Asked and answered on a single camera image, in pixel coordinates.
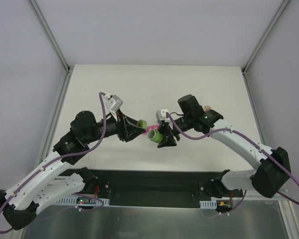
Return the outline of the pink weekly pill organizer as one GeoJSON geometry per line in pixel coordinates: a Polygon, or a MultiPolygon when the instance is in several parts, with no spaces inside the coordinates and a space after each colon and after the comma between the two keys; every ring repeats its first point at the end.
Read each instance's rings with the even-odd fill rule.
{"type": "Polygon", "coordinates": [[[159,128],[159,124],[149,125],[146,128],[146,131],[145,131],[144,135],[147,135],[151,130],[155,130],[155,129],[158,129],[158,128],[159,128]]]}

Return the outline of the left aluminium frame post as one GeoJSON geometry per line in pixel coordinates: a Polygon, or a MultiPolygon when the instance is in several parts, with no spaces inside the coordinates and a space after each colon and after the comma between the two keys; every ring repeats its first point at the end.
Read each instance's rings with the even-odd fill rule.
{"type": "Polygon", "coordinates": [[[50,43],[54,53],[56,54],[62,68],[65,70],[66,73],[70,72],[71,66],[68,64],[38,2],[36,0],[28,0],[27,1],[29,6],[31,7],[34,15],[36,16],[39,25],[41,26],[48,42],[50,43]]]}

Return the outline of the right aluminium frame post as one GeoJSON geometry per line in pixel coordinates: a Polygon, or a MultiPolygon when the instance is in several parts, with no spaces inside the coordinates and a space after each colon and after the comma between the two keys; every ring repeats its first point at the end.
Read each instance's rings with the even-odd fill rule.
{"type": "Polygon", "coordinates": [[[277,26],[278,22],[282,18],[283,14],[292,3],[292,0],[282,0],[279,4],[277,10],[275,11],[273,17],[271,18],[270,22],[268,23],[267,27],[265,28],[264,32],[262,33],[259,41],[257,42],[252,54],[248,58],[246,64],[242,68],[242,74],[245,76],[246,73],[249,71],[253,63],[255,62],[256,58],[260,54],[261,50],[265,46],[266,42],[269,40],[272,32],[274,31],[275,27],[277,26]]]}

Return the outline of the green pill bottle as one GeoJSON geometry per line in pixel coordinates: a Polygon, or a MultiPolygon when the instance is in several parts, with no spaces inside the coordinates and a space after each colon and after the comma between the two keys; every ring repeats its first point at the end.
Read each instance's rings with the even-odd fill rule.
{"type": "Polygon", "coordinates": [[[148,132],[148,139],[152,142],[159,144],[163,141],[163,138],[164,136],[157,129],[151,129],[148,132]]]}

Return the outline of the clear bottle with orange pills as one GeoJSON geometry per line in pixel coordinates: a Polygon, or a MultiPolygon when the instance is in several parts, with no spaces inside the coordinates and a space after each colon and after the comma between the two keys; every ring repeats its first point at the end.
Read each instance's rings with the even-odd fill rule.
{"type": "Polygon", "coordinates": [[[204,110],[205,110],[205,111],[209,111],[209,110],[211,110],[211,109],[212,109],[212,108],[211,108],[210,106],[205,106],[205,107],[204,107],[204,110]]]}

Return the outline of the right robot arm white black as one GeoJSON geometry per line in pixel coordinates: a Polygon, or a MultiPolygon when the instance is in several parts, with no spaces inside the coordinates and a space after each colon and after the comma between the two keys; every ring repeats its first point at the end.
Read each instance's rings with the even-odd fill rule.
{"type": "Polygon", "coordinates": [[[221,114],[211,108],[203,108],[193,95],[181,97],[177,102],[182,110],[179,118],[170,119],[167,109],[156,113],[159,127],[148,137],[158,143],[158,148],[176,146],[180,137],[193,129],[229,147],[252,167],[242,171],[222,171],[204,185],[207,195],[222,198],[233,190],[242,189],[255,190],[266,198],[272,198],[288,181],[291,168],[286,150],[281,147],[272,149],[247,138],[221,114]]]}

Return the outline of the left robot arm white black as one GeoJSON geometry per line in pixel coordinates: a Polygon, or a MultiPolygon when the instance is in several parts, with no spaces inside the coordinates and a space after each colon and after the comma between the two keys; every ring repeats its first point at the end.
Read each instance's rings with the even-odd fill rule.
{"type": "Polygon", "coordinates": [[[17,231],[60,198],[76,192],[92,193],[98,182],[87,167],[77,169],[63,182],[52,181],[84,157],[90,143],[99,143],[112,135],[129,142],[145,133],[146,127],[145,120],[135,120],[121,111],[106,115],[100,122],[90,111],[79,112],[69,132],[29,175],[8,190],[0,189],[0,215],[17,231]]]}

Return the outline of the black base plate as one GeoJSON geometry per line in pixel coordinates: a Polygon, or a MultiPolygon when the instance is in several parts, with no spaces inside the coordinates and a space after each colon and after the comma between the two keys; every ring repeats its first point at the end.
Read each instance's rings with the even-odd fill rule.
{"type": "Polygon", "coordinates": [[[220,172],[92,170],[93,186],[81,194],[108,199],[111,206],[199,208],[212,197],[206,192],[220,172]]]}

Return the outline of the green bottle cap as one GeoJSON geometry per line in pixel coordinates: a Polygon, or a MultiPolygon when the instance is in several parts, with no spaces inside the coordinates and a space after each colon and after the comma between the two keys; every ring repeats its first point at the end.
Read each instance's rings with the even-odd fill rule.
{"type": "Polygon", "coordinates": [[[140,119],[137,122],[137,126],[143,128],[143,129],[147,129],[148,124],[147,124],[147,122],[145,120],[140,119]]]}

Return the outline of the aluminium frame post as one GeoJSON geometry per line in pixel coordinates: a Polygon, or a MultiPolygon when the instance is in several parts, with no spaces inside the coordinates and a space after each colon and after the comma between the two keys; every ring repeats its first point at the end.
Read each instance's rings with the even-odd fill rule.
{"type": "Polygon", "coordinates": [[[282,0],[279,4],[277,10],[275,11],[273,17],[271,18],[270,22],[268,23],[267,27],[265,28],[264,32],[262,33],[259,41],[257,42],[252,54],[248,58],[246,64],[242,68],[242,74],[245,76],[246,73],[249,71],[253,63],[255,62],[256,58],[260,54],[261,50],[265,46],[266,42],[269,40],[272,32],[274,31],[275,27],[277,26],[278,22],[282,18],[283,14],[292,3],[292,0],[282,0]]]}
{"type": "Polygon", "coordinates": [[[65,70],[66,73],[70,72],[71,66],[68,64],[38,2],[36,0],[28,0],[27,1],[29,6],[31,7],[34,15],[36,16],[39,25],[41,26],[48,42],[50,43],[54,53],[56,54],[62,68],[65,70]]]}

